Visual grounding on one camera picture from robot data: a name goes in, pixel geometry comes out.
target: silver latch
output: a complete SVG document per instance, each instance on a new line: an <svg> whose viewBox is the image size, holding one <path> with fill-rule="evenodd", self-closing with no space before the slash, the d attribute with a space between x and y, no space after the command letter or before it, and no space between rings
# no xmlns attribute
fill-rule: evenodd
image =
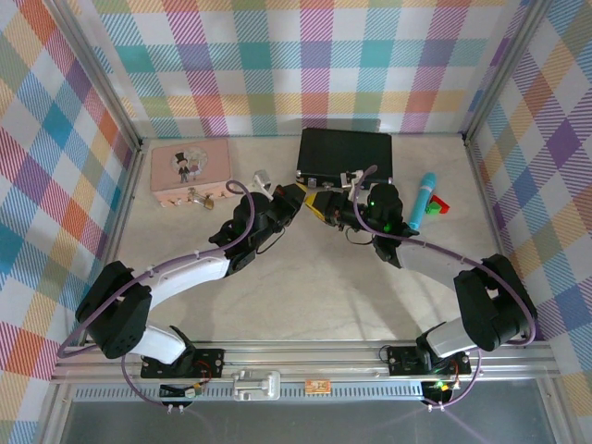
<svg viewBox="0 0 592 444"><path fill-rule="evenodd" d="M275 401L279 399L279 372L240 370L232 374L234 401Z"/></svg>

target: white tabletop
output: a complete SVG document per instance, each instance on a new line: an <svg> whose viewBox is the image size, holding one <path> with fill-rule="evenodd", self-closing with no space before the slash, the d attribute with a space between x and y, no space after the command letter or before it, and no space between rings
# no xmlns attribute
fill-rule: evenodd
<svg viewBox="0 0 592 444"><path fill-rule="evenodd" d="M184 141L153 141L150 148ZM234 178L265 169L272 186L295 180L300 138L230 140ZM456 136L393 136L394 184L408 220L421 177L433 171L446 215L425 216L422 236L468 257L495 252L463 143ZM135 193L118 258L143 270L204 250L238 199L162 208L150 193L150 155ZM366 241L366 233L351 237ZM455 294L428 277L385 264L369 246L349 244L303 207L285 236L236 275L189 289L150 318L191 339L415 339L458 317Z"/></svg>

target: plaid wall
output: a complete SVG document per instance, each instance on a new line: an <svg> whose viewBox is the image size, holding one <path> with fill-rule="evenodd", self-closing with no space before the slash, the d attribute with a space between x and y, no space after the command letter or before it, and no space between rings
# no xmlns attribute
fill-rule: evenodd
<svg viewBox="0 0 592 444"><path fill-rule="evenodd" d="M520 5L516 9L516 12L514 13L510 25L506 29L506 32L503 34L503 39L501 39L501 42L499 43L495 55L493 55L493 57L491 58L489 66L487 67L487 71L481 79L481 82L479 83L479 88L473 96L473 100L469 105L469 110L464 116L464 120L462 121L461 125L461 132L466 132L468 130L469 125L471 124L471 120L473 120L473 116L475 115L475 110L477 106L481 103L481 100L483 99L483 94L485 93L487 88L489 88L491 82L495 79L496 74L498 74L500 63L512 47L512 39L516 35L516 32L520 30L520 27L523 24L524 19L526 17L528 7L531 3L532 0L521 0Z"/></svg>
<svg viewBox="0 0 592 444"><path fill-rule="evenodd" d="M556 0L477 137L507 253L592 442L592 1Z"/></svg>
<svg viewBox="0 0 592 444"><path fill-rule="evenodd" d="M131 157L41 0L0 2L0 443L29 443Z"/></svg>
<svg viewBox="0 0 592 444"><path fill-rule="evenodd" d="M142 135L159 138L378 123L458 132L525 9L519 0L70 3Z"/></svg>

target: metal rail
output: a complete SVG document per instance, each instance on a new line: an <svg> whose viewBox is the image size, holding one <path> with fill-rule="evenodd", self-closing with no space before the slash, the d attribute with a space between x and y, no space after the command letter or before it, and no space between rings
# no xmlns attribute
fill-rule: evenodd
<svg viewBox="0 0 592 444"><path fill-rule="evenodd" d="M389 376L389 369L378 357L384 345L413 346L409 341L278 341L278 342L208 342L196 343L198 348L226 350L224 371L220 382L232 381L232 374L248 368L277 370L282 382L304 382L311 378L327 378L334 382L369 382L392 380L438 380L437 376ZM476 365L476 355L470 356ZM140 380L142 361L129 356L128 371ZM528 347L502 346L483 353L480 380L510 380L554 377L559 369L550 346L539 342ZM119 360L107 360L101 351L61 359L57 362L52 383L117 383L123 382ZM151 379L143 382L176 383L186 379Z"/></svg>

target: black case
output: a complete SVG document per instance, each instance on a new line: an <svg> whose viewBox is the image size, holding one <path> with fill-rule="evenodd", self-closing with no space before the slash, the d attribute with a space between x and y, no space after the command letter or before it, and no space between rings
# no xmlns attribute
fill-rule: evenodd
<svg viewBox="0 0 592 444"><path fill-rule="evenodd" d="M368 183L392 181L392 142L389 134L306 128L302 130L296 177L309 188L341 187L341 173L377 165Z"/></svg>

